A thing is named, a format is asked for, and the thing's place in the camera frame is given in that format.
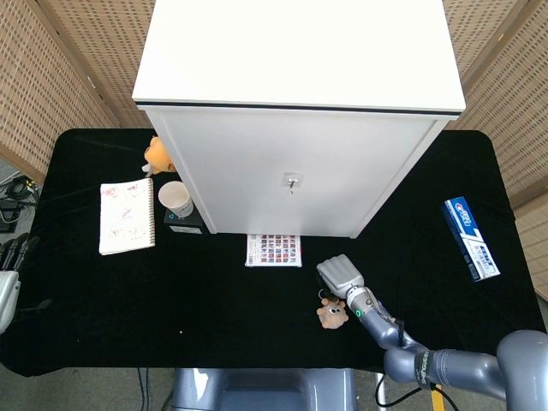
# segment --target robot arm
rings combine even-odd
[[[386,374],[400,383],[416,381],[422,388],[441,384],[506,401],[507,409],[548,409],[548,336],[517,331],[497,348],[497,358],[454,349],[431,351],[402,332],[396,319],[364,285],[363,276],[344,254],[318,265],[320,276],[338,298],[386,349]]]

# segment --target woven panel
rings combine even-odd
[[[451,128],[493,142],[509,197],[548,176],[548,3],[543,2],[467,95]]]
[[[515,220],[533,285],[548,295],[548,203]]]
[[[126,128],[151,127],[131,94],[153,6],[153,0],[49,0]]]
[[[461,77],[516,3],[517,0],[444,0],[445,16]]]
[[[25,0],[0,5],[0,61],[0,154],[35,180],[61,132],[113,126]]]

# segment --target stuffed toy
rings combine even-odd
[[[143,166],[143,171],[146,172],[147,177],[162,171],[176,172],[175,166],[171,163],[170,155],[165,150],[164,143],[157,136],[152,137],[151,144],[146,148],[145,160],[148,164]]]
[[[346,304],[343,301],[330,301],[327,298],[322,298],[322,306],[316,310],[322,327],[335,330],[348,321],[348,315],[344,311]]]

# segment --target white cup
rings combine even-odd
[[[166,182],[158,192],[162,206],[169,208],[178,217],[192,214],[194,204],[183,182]]]

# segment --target black tablecloth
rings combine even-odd
[[[152,130],[71,130],[57,141],[21,273],[19,307],[38,317],[0,337],[0,361],[24,375],[64,366],[353,367],[383,351],[356,318],[319,324],[317,263],[346,253],[392,315],[429,348],[494,354],[511,331],[544,331],[491,142],[442,132],[358,239],[303,237],[302,268],[246,268],[244,235],[163,225],[156,247],[98,253],[99,185],[143,177]],[[174,174],[154,176],[156,194]],[[502,274],[471,281],[444,221],[464,195]]]

